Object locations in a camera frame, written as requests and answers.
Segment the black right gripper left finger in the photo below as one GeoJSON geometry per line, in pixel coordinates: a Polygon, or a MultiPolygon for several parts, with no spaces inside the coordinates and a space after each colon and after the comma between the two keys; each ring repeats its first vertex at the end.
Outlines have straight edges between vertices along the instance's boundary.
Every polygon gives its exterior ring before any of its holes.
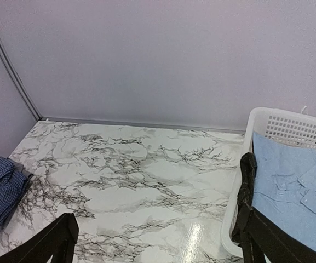
{"type": "Polygon", "coordinates": [[[79,226],[73,213],[63,213],[24,244],[0,256],[0,262],[72,262],[79,226]]]}

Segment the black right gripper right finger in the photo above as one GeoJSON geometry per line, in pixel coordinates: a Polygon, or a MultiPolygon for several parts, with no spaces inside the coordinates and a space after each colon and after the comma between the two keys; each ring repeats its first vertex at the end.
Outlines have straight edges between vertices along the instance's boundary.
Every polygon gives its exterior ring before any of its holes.
{"type": "Polygon", "coordinates": [[[239,212],[239,229],[244,262],[316,262],[314,250],[247,204],[239,212]]]}

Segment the light blue long sleeve shirt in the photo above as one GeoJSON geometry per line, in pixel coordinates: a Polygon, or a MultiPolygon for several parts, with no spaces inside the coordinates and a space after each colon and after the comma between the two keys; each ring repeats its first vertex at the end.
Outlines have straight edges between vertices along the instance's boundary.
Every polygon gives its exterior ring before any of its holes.
{"type": "Polygon", "coordinates": [[[316,150],[253,133],[257,162],[252,206],[316,251],[316,150]]]}

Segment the black garment in basket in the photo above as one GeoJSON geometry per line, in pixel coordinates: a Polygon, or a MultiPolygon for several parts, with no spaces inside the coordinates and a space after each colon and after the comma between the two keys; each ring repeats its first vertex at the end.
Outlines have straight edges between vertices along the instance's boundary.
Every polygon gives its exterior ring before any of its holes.
{"type": "Polygon", "coordinates": [[[231,240],[240,243],[240,211],[244,203],[252,204],[254,195],[254,182],[257,171],[257,162],[255,155],[251,152],[244,154],[240,159],[240,170],[242,175],[242,184],[237,195],[238,214],[235,226],[231,233],[231,240]]]}

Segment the white plastic laundry basket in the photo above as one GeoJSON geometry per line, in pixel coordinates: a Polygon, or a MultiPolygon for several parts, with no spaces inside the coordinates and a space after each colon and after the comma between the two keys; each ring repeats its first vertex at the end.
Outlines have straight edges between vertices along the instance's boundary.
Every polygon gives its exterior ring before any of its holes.
{"type": "MultiPolygon", "coordinates": [[[[316,117],[277,108],[257,107],[249,114],[238,160],[243,154],[252,151],[253,132],[281,144],[316,149],[316,117]]],[[[237,194],[241,183],[242,176],[238,164],[220,234],[224,249],[240,258],[243,257],[242,249],[231,240],[231,232],[238,214],[237,194]]]]}

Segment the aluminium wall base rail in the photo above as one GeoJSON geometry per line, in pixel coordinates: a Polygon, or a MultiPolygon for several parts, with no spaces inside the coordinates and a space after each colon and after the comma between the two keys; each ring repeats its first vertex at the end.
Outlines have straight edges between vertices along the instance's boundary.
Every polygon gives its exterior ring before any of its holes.
{"type": "Polygon", "coordinates": [[[232,134],[245,134],[245,130],[239,129],[223,129],[223,128],[205,128],[205,127],[190,127],[184,125],[169,125],[169,124],[152,124],[152,123],[135,123],[135,122],[115,122],[115,121],[102,121],[94,119],[72,119],[72,118],[57,118],[57,117],[41,117],[40,121],[52,122],[70,122],[82,124],[100,124],[100,125],[121,125],[141,128],[158,128],[158,129],[180,129],[180,130],[194,130],[206,132],[219,132],[219,133],[232,133],[232,134]]]}

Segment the aluminium corner post left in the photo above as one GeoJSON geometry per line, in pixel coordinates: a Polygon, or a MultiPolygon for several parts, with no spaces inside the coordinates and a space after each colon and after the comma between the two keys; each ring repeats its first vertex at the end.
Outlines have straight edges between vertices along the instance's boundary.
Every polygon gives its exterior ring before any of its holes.
{"type": "Polygon", "coordinates": [[[21,97],[22,101],[26,105],[28,111],[31,113],[33,118],[36,121],[42,120],[43,116],[37,109],[36,105],[32,101],[31,97],[29,96],[22,79],[20,78],[17,70],[15,69],[11,59],[8,56],[8,53],[3,45],[3,42],[0,38],[0,60],[10,78],[12,81],[18,95],[21,97]]]}

